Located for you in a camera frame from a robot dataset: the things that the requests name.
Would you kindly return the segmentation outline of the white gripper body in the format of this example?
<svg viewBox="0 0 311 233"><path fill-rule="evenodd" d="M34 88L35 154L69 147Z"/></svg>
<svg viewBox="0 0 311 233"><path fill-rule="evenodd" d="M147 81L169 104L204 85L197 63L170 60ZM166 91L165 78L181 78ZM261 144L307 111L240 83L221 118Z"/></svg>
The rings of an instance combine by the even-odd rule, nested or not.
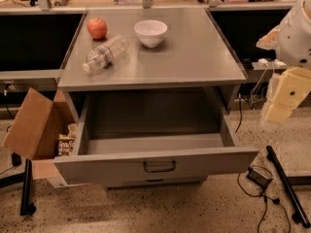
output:
<svg viewBox="0 0 311 233"><path fill-rule="evenodd" d="M261 37L257 43L256 47L262 50L275 50L276 49L276 38L279 34L280 27L275 26L266 35Z"/></svg>

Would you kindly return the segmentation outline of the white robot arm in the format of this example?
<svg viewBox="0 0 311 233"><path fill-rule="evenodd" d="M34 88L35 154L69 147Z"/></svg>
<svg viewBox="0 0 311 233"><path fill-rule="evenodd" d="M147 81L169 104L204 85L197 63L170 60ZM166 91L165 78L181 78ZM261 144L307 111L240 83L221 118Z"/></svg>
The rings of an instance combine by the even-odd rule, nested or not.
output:
<svg viewBox="0 0 311 233"><path fill-rule="evenodd" d="M260 126L267 131L283 124L311 92L311 0L298 0L281 22L256 44L275 50L288 69L268 83Z"/></svg>

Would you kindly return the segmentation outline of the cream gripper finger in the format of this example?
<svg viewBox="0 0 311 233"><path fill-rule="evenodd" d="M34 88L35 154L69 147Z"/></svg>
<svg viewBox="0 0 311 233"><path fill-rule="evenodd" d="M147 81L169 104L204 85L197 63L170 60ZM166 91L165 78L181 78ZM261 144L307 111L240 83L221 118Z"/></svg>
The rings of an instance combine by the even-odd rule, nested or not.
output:
<svg viewBox="0 0 311 233"><path fill-rule="evenodd" d="M275 130L279 125L276 121L278 108L273 103L273 97L278 87L279 80L280 75L273 73L268 82L266 101L262 106L259 120L259 125L263 130Z"/></svg>
<svg viewBox="0 0 311 233"><path fill-rule="evenodd" d="M311 71L293 67L280 75L273 103L278 108L276 121L285 122L311 92Z"/></svg>

